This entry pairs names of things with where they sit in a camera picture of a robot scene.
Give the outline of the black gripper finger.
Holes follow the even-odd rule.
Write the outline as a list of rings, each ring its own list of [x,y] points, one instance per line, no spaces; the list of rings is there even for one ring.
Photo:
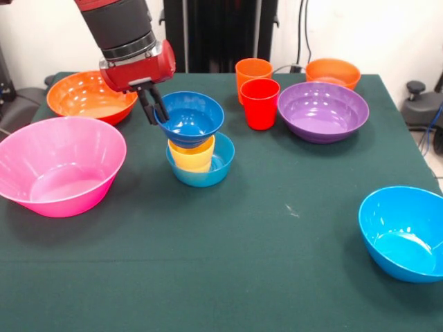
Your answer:
[[[143,111],[151,125],[157,125],[156,118],[154,116],[154,107],[148,101],[145,90],[141,87],[137,88],[137,95]]]
[[[160,122],[167,122],[170,119],[170,117],[169,117],[168,111],[165,108],[165,105],[163,103],[161,94],[155,84],[150,85],[149,92],[155,101],[155,109],[156,109],[156,113],[159,118],[159,121]]]

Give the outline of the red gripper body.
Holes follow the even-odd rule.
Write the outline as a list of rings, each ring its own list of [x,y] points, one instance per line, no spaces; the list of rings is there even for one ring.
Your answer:
[[[158,84],[173,77],[176,71],[174,51],[168,40],[158,41],[150,52],[131,59],[99,62],[100,74],[107,86],[117,92],[133,91],[146,82]]]

